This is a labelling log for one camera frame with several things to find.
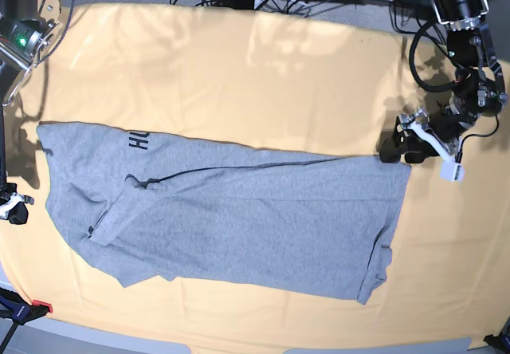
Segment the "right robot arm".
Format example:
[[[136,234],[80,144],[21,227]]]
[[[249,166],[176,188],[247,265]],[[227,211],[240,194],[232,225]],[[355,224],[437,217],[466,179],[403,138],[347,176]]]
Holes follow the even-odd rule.
[[[26,205],[34,199],[18,193],[18,186],[7,181],[6,132],[3,108],[10,105],[24,81],[46,61],[63,41],[71,22],[76,0],[61,37],[43,57],[56,34],[57,23],[41,16],[46,0],[1,0],[1,220],[14,225],[27,223]]]

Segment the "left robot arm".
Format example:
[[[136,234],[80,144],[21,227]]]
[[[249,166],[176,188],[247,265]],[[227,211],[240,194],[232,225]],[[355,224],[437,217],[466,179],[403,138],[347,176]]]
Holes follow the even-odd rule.
[[[437,111],[424,108],[402,113],[394,130],[381,142],[379,158],[384,163],[422,163],[429,157],[460,163],[470,130],[482,116],[497,118],[508,103],[503,69],[496,57],[486,21],[488,0],[430,0],[434,16],[412,39],[408,62],[418,86],[428,93],[450,92],[448,102]],[[435,25],[445,28],[445,51],[455,67],[454,81],[431,85],[420,78],[416,51],[420,40]]]

